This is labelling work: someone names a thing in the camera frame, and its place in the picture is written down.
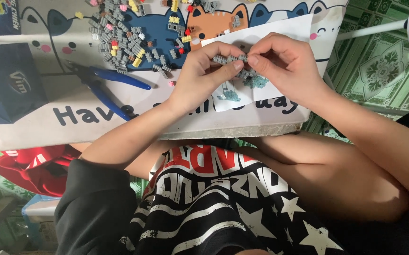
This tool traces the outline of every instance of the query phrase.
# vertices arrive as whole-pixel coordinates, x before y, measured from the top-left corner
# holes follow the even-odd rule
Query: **orange cartoon cat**
[[[237,28],[232,28],[232,22],[235,15],[238,15],[241,25]],[[248,28],[248,11],[245,4],[240,4],[232,12],[224,10],[215,10],[212,13],[205,13],[199,5],[189,13],[187,19],[188,27],[195,27],[195,32],[190,33],[192,41],[190,42],[191,50],[201,48],[201,41],[214,38],[219,33],[230,29],[231,32]]]

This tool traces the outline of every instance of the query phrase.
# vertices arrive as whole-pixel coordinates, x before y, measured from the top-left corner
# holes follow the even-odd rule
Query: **fingernail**
[[[234,65],[234,68],[236,69],[236,71],[240,71],[244,67],[244,62],[243,61],[234,61],[233,65]]]
[[[256,55],[250,55],[248,56],[247,61],[248,61],[248,64],[253,67],[258,64],[259,59],[258,59],[258,56]]]

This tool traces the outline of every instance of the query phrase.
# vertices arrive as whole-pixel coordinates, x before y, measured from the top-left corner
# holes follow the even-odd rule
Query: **instruction sheet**
[[[279,20],[204,40],[201,44],[205,46],[215,41],[221,41],[233,44],[243,52],[248,53],[255,43],[270,32],[285,34],[293,39],[309,42],[312,19],[313,14],[308,14],[297,18]],[[281,96],[283,95],[280,91],[261,75],[247,80],[239,79],[225,82],[212,94],[217,112]]]

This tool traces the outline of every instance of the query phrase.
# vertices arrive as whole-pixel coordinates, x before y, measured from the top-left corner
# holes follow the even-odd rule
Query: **table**
[[[332,53],[347,2],[348,0],[307,0],[300,4],[290,1],[252,4],[238,0],[221,0],[219,9],[225,11],[204,14],[199,9],[198,12],[188,14],[187,5],[180,4],[180,12],[177,15],[187,21],[187,26],[197,28],[197,32],[192,34],[191,43],[191,48],[196,49],[199,48],[200,39],[211,38],[227,29],[226,22],[229,24],[236,14],[242,17],[241,28],[244,28],[315,13],[310,45],[322,76]],[[81,1],[62,3],[64,4],[53,0],[20,0],[20,24],[24,35],[0,37],[0,43],[30,44],[50,101],[15,124],[0,125],[0,150],[90,142],[124,122],[109,112],[76,76],[64,71],[64,60],[83,65],[106,66],[97,52],[98,41],[93,41],[88,32],[88,20],[74,18],[76,11],[90,17],[97,9]],[[153,15],[157,19],[156,22],[146,22],[147,33],[159,26],[166,27],[167,21],[159,24],[158,19],[169,16],[169,8],[161,6],[160,0],[146,0],[145,6],[148,14],[157,14]],[[141,17],[127,18],[134,23],[141,22]],[[156,39],[161,48],[163,47],[164,42],[160,40],[165,38],[156,38],[154,33],[151,39]],[[129,75],[150,84],[153,90],[146,91],[108,81],[104,88],[118,105],[125,105],[126,109],[134,114],[141,114],[163,102],[173,90],[168,86],[168,80],[144,67],[140,69],[142,71],[131,72]],[[173,80],[177,79],[179,72],[180,70],[172,72]],[[173,125],[161,139],[281,135],[299,130],[301,124],[309,118],[309,113],[308,109],[284,97],[217,113],[210,98],[196,111]]]

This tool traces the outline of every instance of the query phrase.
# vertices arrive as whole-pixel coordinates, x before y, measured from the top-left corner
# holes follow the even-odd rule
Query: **black shirt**
[[[174,148],[136,204],[129,174],[73,160],[55,211],[57,254],[409,254],[396,223],[330,221],[304,210],[263,163],[213,146]]]

